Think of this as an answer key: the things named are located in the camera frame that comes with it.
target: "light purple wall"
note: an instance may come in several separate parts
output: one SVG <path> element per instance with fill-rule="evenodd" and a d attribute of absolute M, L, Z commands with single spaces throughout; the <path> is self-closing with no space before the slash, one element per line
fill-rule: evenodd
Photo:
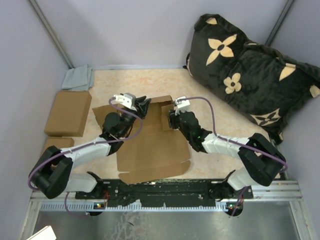
<path fill-rule="evenodd" d="M 43 132 L 66 66 L 26 0 L 0 8 L 0 239 L 16 240 Z"/>
<path fill-rule="evenodd" d="M 298 61 L 320 67 L 320 1 L 296 0 L 272 47 Z M 280 149 L 289 176 L 299 182 L 320 237 L 320 97 L 311 100 L 289 122 Z"/>
<path fill-rule="evenodd" d="M 181 67 L 193 25 L 217 13 L 264 43 L 286 0 L 38 0 L 76 66 Z"/>

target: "folded towel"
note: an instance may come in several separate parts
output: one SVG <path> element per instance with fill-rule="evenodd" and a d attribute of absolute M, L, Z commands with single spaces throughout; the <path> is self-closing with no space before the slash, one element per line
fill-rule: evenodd
<path fill-rule="evenodd" d="M 68 91 L 88 91 L 94 85 L 94 71 L 92 67 L 83 65 L 66 72 L 62 89 Z"/>

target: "flower pattern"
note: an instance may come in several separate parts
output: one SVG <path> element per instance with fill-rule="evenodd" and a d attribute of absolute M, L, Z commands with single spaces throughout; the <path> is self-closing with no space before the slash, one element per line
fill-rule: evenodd
<path fill-rule="evenodd" d="M 267 126 L 277 122 L 281 118 L 281 116 L 279 116 L 279 110 L 280 108 L 264 115 L 250 115 L 256 121 L 256 124 L 260 126 Z"/>
<path fill-rule="evenodd" d="M 286 63 L 284 68 L 282 69 L 279 77 L 279 82 L 286 77 L 288 77 L 290 74 L 292 74 L 296 70 L 296 65 L 291 63 Z"/>
<path fill-rule="evenodd" d="M 282 136 L 282 132 L 280 132 L 278 135 L 279 135 L 280 140 L 283 141 L 284 137 Z"/>
<path fill-rule="evenodd" d="M 218 39 L 209 38 L 209 46 L 210 48 L 214 49 L 214 51 L 209 55 L 206 61 L 206 66 L 212 63 L 219 56 L 219 54 L 221 54 L 221 56 L 225 58 L 232 58 L 234 56 L 234 53 L 228 46 L 232 44 L 236 40 L 236 38 L 237 34 L 227 37 L 223 42 Z"/>
<path fill-rule="evenodd" d="M 207 21 L 205 21 L 207 24 L 211 25 L 217 25 L 217 20 L 214 17 L 210 17 Z"/>
<path fill-rule="evenodd" d="M 186 61 L 186 69 L 188 70 L 189 74 L 191 77 L 193 77 L 190 68 L 189 68 L 189 64 L 190 64 L 190 56 L 188 57 L 188 60 Z"/>
<path fill-rule="evenodd" d="M 320 95 L 320 89 L 316 85 L 312 85 L 310 87 L 310 93 L 312 97 L 315 98 Z"/>
<path fill-rule="evenodd" d="M 224 85 L 226 85 L 225 92 L 227 94 L 232 94 L 234 91 L 239 92 L 241 89 L 241 83 L 240 81 L 240 73 L 236 72 L 235 74 L 232 75 L 232 78 L 229 76 L 223 80 Z"/>

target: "robotic arm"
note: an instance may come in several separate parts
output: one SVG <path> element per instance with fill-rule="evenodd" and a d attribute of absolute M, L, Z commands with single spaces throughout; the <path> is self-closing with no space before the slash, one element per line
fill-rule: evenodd
<path fill-rule="evenodd" d="M 195 114 L 188 111 L 190 102 L 184 100 L 185 98 L 179 97 L 174 101 L 176 107 L 169 112 L 169 126 L 179 129 L 197 152 L 218 153 L 240 159 L 244 167 L 231 172 L 225 182 L 235 191 L 253 183 L 269 186 L 284 166 L 283 163 L 286 163 L 284 156 L 259 133 L 251 137 L 237 138 L 201 128 Z M 257 155 L 253 150 L 263 154 Z"/>
<path fill-rule="evenodd" d="M 147 115 L 151 99 L 146 99 L 146 96 L 136 98 L 130 93 L 125 93 L 114 95 L 112 100 L 123 105 L 124 111 L 122 110 L 122 114 L 111 112 L 105 117 L 99 137 L 69 148 L 58 149 L 50 146 L 32 169 L 29 181 L 48 199 L 53 199 L 62 192 L 98 192 L 99 185 L 103 182 L 97 175 L 93 172 L 71 171 L 95 158 L 115 153 L 124 143 L 124 137 L 129 139 L 136 135 L 128 137 L 137 117 L 144 119 Z"/>
<path fill-rule="evenodd" d="M 236 191 L 253 183 L 269 186 L 286 161 L 279 151 L 259 133 L 237 138 L 221 136 L 201 128 L 195 114 L 188 111 L 190 102 L 185 98 L 180 97 L 174 101 L 176 107 L 168 113 L 170 127 L 179 129 L 195 151 L 232 156 L 244 164 L 240 170 L 231 172 L 219 184 L 219 189 L 212 190 L 213 198 L 233 197 Z M 115 153 L 124 140 L 137 135 L 139 132 L 129 136 L 131 128 L 136 119 L 142 121 L 146 117 L 151 99 L 146 99 L 146 96 L 136 98 L 125 93 L 114 95 L 109 101 L 110 105 L 111 101 L 123 105 L 124 110 L 120 109 L 123 113 L 109 113 L 104 119 L 102 134 L 90 142 L 61 149 L 48 147 L 29 175 L 30 188 L 40 190 L 48 199 L 62 192 L 85 192 L 99 196 L 103 191 L 102 179 L 93 172 L 71 171 L 95 158 Z"/>

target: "cardboard box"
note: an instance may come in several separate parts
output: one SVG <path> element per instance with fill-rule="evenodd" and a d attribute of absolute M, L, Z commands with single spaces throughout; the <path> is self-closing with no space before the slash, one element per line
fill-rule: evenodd
<path fill-rule="evenodd" d="M 126 184 L 179 176 L 189 169 L 189 144 L 180 131 L 169 128 L 167 114 L 173 108 L 169 95 L 152 98 L 142 131 L 117 151 L 119 178 Z M 92 110 L 101 129 L 106 115 L 117 111 L 110 105 Z M 135 121 L 131 135 L 139 126 Z"/>
<path fill-rule="evenodd" d="M 43 147 L 44 152 L 48 147 L 56 146 L 58 149 L 70 148 L 75 145 L 75 141 L 71 137 L 48 137 Z"/>
<path fill-rule="evenodd" d="M 50 137 L 82 137 L 91 99 L 88 91 L 59 91 L 44 132 Z"/>

